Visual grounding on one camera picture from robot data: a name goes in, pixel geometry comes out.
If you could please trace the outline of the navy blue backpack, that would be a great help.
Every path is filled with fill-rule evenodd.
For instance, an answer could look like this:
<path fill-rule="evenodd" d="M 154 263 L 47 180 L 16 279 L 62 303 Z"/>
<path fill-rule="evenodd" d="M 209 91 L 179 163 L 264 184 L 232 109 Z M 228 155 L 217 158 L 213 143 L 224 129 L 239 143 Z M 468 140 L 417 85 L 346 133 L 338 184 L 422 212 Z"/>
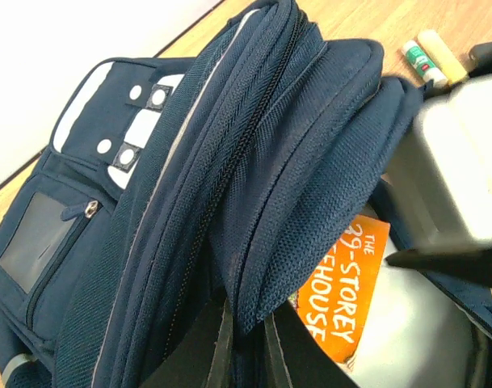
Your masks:
<path fill-rule="evenodd" d="M 289 298 L 430 91 L 258 1 L 195 58 L 118 59 L 0 225 L 7 387 L 352 387 Z"/>

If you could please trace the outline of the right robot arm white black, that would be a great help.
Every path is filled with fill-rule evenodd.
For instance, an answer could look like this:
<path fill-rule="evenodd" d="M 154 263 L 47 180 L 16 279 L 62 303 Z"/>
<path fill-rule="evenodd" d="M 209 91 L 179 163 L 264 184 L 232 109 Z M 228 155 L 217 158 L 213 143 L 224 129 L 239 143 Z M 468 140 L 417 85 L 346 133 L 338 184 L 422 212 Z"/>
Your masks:
<path fill-rule="evenodd" d="M 426 100 L 389 164 L 413 246 L 388 263 L 492 288 L 492 42 L 470 56 L 469 79 Z"/>

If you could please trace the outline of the orange treehouse book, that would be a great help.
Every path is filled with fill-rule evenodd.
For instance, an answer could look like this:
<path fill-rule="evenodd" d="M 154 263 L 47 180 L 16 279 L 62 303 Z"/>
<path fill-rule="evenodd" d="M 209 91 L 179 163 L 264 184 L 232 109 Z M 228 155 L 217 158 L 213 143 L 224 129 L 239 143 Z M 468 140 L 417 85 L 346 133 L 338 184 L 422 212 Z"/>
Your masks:
<path fill-rule="evenodd" d="M 358 215 L 289 302 L 320 349 L 351 371 L 390 224 Z"/>

